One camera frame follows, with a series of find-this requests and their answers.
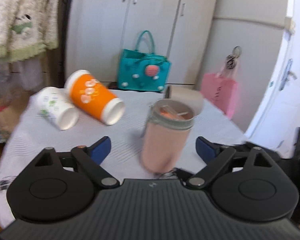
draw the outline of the orange cup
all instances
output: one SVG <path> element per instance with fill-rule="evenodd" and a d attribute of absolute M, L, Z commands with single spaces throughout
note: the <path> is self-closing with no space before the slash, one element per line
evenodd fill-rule
<path fill-rule="evenodd" d="M 107 125 L 115 124 L 124 113 L 124 102 L 87 70 L 72 73 L 66 81 L 65 89 L 77 107 Z"/>

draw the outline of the pink tumbler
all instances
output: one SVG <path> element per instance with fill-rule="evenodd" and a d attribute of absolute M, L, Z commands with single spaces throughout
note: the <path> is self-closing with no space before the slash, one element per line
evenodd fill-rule
<path fill-rule="evenodd" d="M 181 151 L 194 123 L 193 110 L 178 101 L 162 99 L 150 109 L 146 124 L 141 162 L 152 172 L 170 171 Z"/>

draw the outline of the pink paper bag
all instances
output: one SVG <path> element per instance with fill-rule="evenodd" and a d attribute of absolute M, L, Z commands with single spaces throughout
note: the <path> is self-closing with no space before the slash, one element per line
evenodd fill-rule
<path fill-rule="evenodd" d="M 234 74 L 234 70 L 222 67 L 219 73 L 205 74 L 201 84 L 201 93 L 204 97 L 222 110 L 229 119 L 234 115 L 238 88 L 238 83 L 233 80 Z"/>

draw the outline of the white wardrobe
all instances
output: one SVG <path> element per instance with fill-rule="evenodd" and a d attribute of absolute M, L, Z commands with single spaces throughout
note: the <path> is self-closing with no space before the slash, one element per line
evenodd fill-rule
<path fill-rule="evenodd" d="M 72 0 L 66 38 L 66 78 L 89 70 L 116 81 L 121 50 L 135 49 L 150 30 L 156 54 L 172 62 L 168 83 L 194 85 L 216 0 Z M 147 39 L 141 52 L 149 51 Z"/>

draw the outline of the white door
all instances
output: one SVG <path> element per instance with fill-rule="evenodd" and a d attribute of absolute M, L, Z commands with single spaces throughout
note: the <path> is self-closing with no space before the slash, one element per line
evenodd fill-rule
<path fill-rule="evenodd" d="M 300 0 L 295 0 L 293 19 L 296 28 L 287 62 L 288 68 L 291 67 L 288 74 L 290 81 L 287 81 L 284 87 L 283 84 L 278 84 L 273 99 L 250 138 L 257 144 L 281 153 L 286 152 L 283 146 L 288 147 L 284 143 L 285 136 L 290 134 L 288 129 L 295 129 L 291 124 L 300 105 Z"/>
<path fill-rule="evenodd" d="M 169 55 L 168 83 L 194 85 L 216 0 L 181 0 Z"/>
<path fill-rule="evenodd" d="M 89 70 L 102 82 L 116 80 L 129 0 L 72 0 L 66 44 L 66 78 Z"/>
<path fill-rule="evenodd" d="M 143 30 L 150 30 L 156 45 L 156 53 L 166 56 L 178 1 L 131 0 L 123 37 L 123 48 L 135 49 L 139 34 Z M 149 44 L 142 42 L 140 51 L 149 52 Z"/>

